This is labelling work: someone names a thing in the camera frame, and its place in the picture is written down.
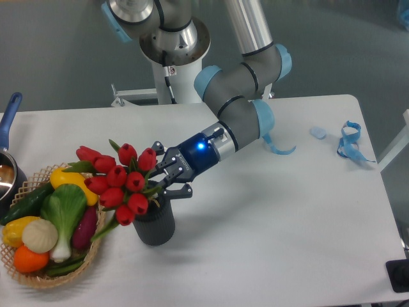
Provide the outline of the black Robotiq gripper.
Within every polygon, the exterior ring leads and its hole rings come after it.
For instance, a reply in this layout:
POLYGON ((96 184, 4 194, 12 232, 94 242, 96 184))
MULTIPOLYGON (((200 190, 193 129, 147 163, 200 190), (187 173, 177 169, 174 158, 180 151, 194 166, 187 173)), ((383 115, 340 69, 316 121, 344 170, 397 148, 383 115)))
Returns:
POLYGON ((164 198, 191 198, 193 190, 189 182, 198 175, 210 169, 219 162, 214 147, 209 143, 210 138, 200 132, 174 147, 165 147, 160 141, 155 141, 151 148, 156 156, 163 159, 158 162, 150 178, 163 174, 158 186, 165 188, 172 184, 183 184, 180 189, 165 189, 164 198))

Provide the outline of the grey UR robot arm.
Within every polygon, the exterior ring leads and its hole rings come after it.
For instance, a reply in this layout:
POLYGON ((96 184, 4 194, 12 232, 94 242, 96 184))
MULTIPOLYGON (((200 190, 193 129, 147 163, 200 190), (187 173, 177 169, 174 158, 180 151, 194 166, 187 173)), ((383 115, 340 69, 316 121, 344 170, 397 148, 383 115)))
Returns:
POLYGON ((190 183, 218 162, 259 138, 274 126, 272 110, 257 94, 289 73, 287 49, 272 40, 259 1, 226 1, 242 62, 232 71, 203 67, 210 48, 206 26, 191 13, 190 1, 105 1, 102 11, 123 42, 136 40, 150 61, 153 90, 120 91, 116 100, 154 96, 160 104, 204 102, 216 123, 181 144, 154 150, 162 161, 153 175, 164 197, 189 198, 190 183))

